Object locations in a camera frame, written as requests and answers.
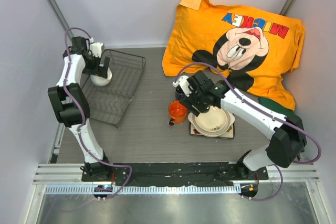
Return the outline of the white ribbed bowl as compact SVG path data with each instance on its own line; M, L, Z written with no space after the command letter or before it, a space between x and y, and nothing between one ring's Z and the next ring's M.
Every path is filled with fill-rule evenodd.
M91 75L90 79L91 79L91 81L94 85L96 85L98 87L103 87L103 86L106 86L110 83L110 81L112 79L112 76L113 76L113 74L112 74L111 70L108 68L107 78Z

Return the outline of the orange mug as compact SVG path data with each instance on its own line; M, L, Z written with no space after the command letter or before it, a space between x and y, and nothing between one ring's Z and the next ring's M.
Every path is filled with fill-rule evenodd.
M178 100L173 101L169 105L169 125L181 124L186 119L187 108L182 105Z

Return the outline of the small cream plate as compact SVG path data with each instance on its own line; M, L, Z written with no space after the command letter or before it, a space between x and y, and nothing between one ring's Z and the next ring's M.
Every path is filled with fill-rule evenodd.
M224 110L215 106L210 106L205 113L200 113L195 117L196 124L205 131L217 132L223 129L228 122L228 116Z

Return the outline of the square floral plate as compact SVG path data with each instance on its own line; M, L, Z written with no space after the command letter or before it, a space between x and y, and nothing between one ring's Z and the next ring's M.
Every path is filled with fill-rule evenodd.
M235 127L234 127L234 124L232 124L228 130L226 132L224 132L223 134L219 135L219 136L216 136L214 134L203 134L201 132L199 132L196 127L192 124L191 122L191 119L194 115L192 113L190 113L187 118L189 120L189 134L190 135L194 135L194 136L206 136L206 137L211 137L211 138L222 138L222 139L233 139L234 136L235 136Z

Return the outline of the large white oval dish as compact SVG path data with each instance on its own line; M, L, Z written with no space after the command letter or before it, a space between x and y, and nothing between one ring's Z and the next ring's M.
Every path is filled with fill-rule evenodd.
M226 115L228 116L228 122L226 123L226 126L223 128L223 129L221 129L220 131L217 131L217 132L208 132L208 131L205 131L205 130L203 130L202 128L200 128L197 124L196 124L196 122L195 122L195 115L192 117L192 119L191 119L191 122L192 122L192 124L196 127L196 129L199 131L199 132L201 132L201 133L203 133L203 134L214 134L214 135L216 135L216 136L219 136L219 135L221 135L221 134L223 134L224 132L226 132L227 130L228 130L228 128L232 125L232 124L234 124L234 122L235 122L235 117L233 116L233 114L231 114L230 112L227 112L227 111L225 111L224 110L224 112L226 113Z

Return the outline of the black wire dish rack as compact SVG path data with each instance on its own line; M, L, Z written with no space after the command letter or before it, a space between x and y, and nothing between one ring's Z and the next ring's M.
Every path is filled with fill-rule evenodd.
M90 106L90 118L118 128L142 78L146 59L113 49L104 50L102 56L110 59L110 83L98 87L86 77L82 90Z

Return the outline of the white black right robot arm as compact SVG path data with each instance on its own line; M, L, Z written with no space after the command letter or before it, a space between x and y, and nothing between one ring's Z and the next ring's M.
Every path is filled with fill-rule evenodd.
M269 165L289 167L307 144L299 116L274 112L237 88L231 89L224 80L214 83L204 72L198 71L190 77L178 77L173 87L183 93L181 104L195 116L205 115L214 106L242 118L269 139L269 144L247 151L237 161L237 173L242 179L250 179L257 170Z

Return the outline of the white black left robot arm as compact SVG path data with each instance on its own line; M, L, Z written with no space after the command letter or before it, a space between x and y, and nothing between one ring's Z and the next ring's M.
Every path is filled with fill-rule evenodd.
M73 37L63 54L64 68L54 87L48 89L48 97L59 123L75 136L84 155L81 166L82 180L107 181L112 174L108 158L98 144L90 125L90 105L80 81L83 74L90 76L98 87L106 86L112 79L110 59L102 59L104 45L93 38Z

